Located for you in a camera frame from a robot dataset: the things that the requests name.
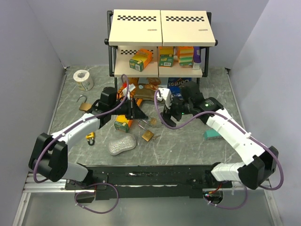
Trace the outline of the small brass padlock with keychain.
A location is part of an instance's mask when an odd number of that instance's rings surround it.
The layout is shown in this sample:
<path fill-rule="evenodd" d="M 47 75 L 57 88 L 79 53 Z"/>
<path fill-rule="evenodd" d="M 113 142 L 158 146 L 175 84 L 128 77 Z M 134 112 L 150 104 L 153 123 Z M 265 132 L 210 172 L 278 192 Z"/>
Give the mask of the small brass padlock with keychain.
<path fill-rule="evenodd" d="M 150 123 L 151 126 L 154 126 L 154 125 L 157 124 L 157 119 L 151 118 L 150 121 L 149 121 L 149 123 Z"/>

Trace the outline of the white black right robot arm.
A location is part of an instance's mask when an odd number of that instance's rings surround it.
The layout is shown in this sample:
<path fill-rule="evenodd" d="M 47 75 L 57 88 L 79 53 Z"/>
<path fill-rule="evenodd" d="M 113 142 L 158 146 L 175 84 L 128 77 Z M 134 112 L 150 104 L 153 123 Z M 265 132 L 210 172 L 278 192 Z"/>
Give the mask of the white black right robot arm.
<path fill-rule="evenodd" d="M 217 99 L 204 98 L 197 83 L 189 81 L 182 84 L 180 90 L 181 98 L 172 95 L 167 88 L 159 88 L 155 92 L 154 101 L 165 102 L 163 112 L 158 113 L 161 122 L 169 129 L 179 129 L 181 126 L 172 119 L 179 121 L 183 115 L 191 114 L 192 119 L 200 119 L 219 133 L 242 160 L 238 163 L 215 164 L 205 177 L 209 187 L 217 187 L 224 181 L 237 181 L 255 190 L 262 186 L 276 168 L 279 168 L 280 182 L 275 189 L 282 186 L 284 174 L 275 147 L 266 147 L 256 140 L 231 117 Z"/>

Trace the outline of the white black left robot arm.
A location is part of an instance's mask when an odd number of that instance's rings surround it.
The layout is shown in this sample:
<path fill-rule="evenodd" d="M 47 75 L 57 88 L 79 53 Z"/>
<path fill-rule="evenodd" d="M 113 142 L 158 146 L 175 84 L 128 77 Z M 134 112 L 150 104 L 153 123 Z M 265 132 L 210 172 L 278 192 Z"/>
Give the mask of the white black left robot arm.
<path fill-rule="evenodd" d="M 102 128 L 113 115 L 124 115 L 130 120 L 148 118 L 135 99 L 117 99 L 116 89 L 105 87 L 100 98 L 80 119 L 59 132 L 42 133 L 37 137 L 29 160 L 33 174 L 41 174 L 52 182 L 74 180 L 80 188 L 90 188 L 93 171 L 82 164 L 69 162 L 68 151 L 86 135 Z"/>

